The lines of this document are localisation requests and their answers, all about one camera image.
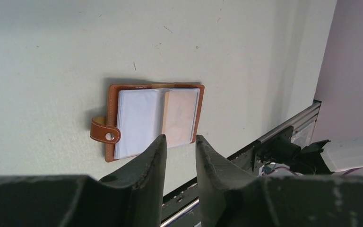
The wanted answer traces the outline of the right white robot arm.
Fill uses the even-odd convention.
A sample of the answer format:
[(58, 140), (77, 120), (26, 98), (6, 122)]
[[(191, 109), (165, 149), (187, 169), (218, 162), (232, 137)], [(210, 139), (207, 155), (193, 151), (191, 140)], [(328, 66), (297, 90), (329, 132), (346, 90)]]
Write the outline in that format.
[(363, 137), (322, 140), (304, 148), (277, 137), (261, 145), (256, 158), (264, 163), (284, 164), (302, 175), (330, 175), (363, 168)]

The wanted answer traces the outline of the brown leather card holder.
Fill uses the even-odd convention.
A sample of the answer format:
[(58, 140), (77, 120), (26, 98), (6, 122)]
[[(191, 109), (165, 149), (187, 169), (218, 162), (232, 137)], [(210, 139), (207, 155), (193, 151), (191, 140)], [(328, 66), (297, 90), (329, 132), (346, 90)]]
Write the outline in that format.
[(112, 84), (108, 90), (106, 116), (94, 117), (90, 127), (90, 138), (105, 145), (106, 162), (137, 156), (162, 134), (164, 93), (173, 88), (200, 89), (191, 143), (195, 142), (204, 97), (204, 85)]

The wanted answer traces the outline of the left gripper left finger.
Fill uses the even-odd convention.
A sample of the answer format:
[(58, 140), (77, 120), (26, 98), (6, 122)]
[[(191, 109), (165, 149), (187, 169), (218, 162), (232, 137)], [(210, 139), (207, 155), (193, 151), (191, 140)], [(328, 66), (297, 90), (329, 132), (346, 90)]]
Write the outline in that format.
[(116, 171), (88, 175), (0, 176), (0, 227), (157, 227), (161, 223), (166, 137)]

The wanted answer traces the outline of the gold VIP credit card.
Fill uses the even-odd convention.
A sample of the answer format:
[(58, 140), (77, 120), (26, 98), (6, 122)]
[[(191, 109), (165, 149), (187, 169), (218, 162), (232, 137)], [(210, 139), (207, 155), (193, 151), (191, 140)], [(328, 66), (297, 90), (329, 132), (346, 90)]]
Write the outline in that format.
[(173, 88), (165, 91), (161, 133), (166, 136), (168, 148), (192, 142), (199, 92), (198, 88)]

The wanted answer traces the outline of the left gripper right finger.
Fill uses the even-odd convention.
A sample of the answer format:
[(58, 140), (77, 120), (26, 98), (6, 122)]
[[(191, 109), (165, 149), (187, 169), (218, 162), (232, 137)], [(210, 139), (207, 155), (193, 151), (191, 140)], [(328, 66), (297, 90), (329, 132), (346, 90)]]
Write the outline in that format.
[(363, 227), (363, 176), (263, 176), (227, 227)]

